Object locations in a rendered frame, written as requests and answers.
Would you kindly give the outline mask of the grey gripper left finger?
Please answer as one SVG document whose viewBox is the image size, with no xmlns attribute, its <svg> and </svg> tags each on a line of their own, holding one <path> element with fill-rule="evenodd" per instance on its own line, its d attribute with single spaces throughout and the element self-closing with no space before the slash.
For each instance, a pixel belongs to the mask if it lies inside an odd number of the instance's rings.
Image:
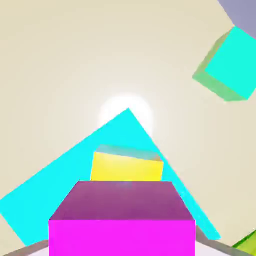
<svg viewBox="0 0 256 256">
<path fill-rule="evenodd" d="M 26 246 L 16 251 L 4 254 L 3 256 L 29 256 L 32 253 L 35 253 L 44 248 L 47 248 L 48 246 L 49 246 L 49 241 L 46 239 L 46 240 L 42 240 L 40 242 L 34 243 L 30 246 Z"/>
</svg>

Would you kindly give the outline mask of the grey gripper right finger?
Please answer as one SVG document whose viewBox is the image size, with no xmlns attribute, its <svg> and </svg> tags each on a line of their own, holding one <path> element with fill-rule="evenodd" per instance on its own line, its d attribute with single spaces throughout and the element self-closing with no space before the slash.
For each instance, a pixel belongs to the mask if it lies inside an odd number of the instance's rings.
<svg viewBox="0 0 256 256">
<path fill-rule="evenodd" d="M 196 226 L 195 256 L 253 256 L 217 240 L 209 240 Z"/>
</svg>

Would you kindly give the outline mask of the small magenta cube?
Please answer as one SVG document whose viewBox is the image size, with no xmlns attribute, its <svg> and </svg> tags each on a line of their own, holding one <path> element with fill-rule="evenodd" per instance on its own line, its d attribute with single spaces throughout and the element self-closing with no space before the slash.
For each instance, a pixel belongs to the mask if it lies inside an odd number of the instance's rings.
<svg viewBox="0 0 256 256">
<path fill-rule="evenodd" d="M 196 222 L 168 181 L 79 181 L 48 230 L 49 256 L 195 256 Z"/>
</svg>

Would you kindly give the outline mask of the small yellow cube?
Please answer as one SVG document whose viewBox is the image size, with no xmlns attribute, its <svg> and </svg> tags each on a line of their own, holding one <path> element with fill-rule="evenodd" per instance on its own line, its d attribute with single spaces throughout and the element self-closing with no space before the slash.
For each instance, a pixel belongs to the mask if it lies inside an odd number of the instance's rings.
<svg viewBox="0 0 256 256">
<path fill-rule="evenodd" d="M 158 153 L 101 144 L 93 154 L 92 181 L 152 182 L 162 179 L 164 162 Z"/>
</svg>

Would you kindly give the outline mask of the small turquoise cube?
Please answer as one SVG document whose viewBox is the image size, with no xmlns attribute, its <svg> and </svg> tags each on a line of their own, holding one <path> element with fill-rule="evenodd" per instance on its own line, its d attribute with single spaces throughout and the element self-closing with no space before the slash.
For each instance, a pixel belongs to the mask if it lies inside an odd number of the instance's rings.
<svg viewBox="0 0 256 256">
<path fill-rule="evenodd" d="M 233 27 L 215 42 L 192 78 L 226 102 L 248 100 L 256 88 L 256 39 Z"/>
</svg>

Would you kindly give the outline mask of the large lime green box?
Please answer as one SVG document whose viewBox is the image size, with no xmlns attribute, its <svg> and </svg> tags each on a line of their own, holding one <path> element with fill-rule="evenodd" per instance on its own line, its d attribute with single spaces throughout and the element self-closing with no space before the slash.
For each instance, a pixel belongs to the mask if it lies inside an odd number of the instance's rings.
<svg viewBox="0 0 256 256">
<path fill-rule="evenodd" d="M 234 244 L 233 248 L 256 256 L 256 230 Z"/>
</svg>

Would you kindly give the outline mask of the large cyan box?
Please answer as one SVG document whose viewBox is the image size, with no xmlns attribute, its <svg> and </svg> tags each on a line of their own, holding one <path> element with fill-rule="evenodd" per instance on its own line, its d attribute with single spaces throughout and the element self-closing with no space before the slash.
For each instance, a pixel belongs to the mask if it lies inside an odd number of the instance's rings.
<svg viewBox="0 0 256 256">
<path fill-rule="evenodd" d="M 30 246 L 46 240 L 49 237 L 49 220 L 72 188 L 77 182 L 92 181 L 94 152 L 100 145 L 130 147 L 159 153 L 159 149 L 133 113 L 128 109 L 120 113 L 0 200 L 0 214 L 25 245 Z M 220 239 L 220 234 L 172 170 L 166 158 L 161 159 L 161 180 L 152 182 L 172 183 L 194 218 L 195 224 L 205 236 L 210 240 Z"/>
</svg>

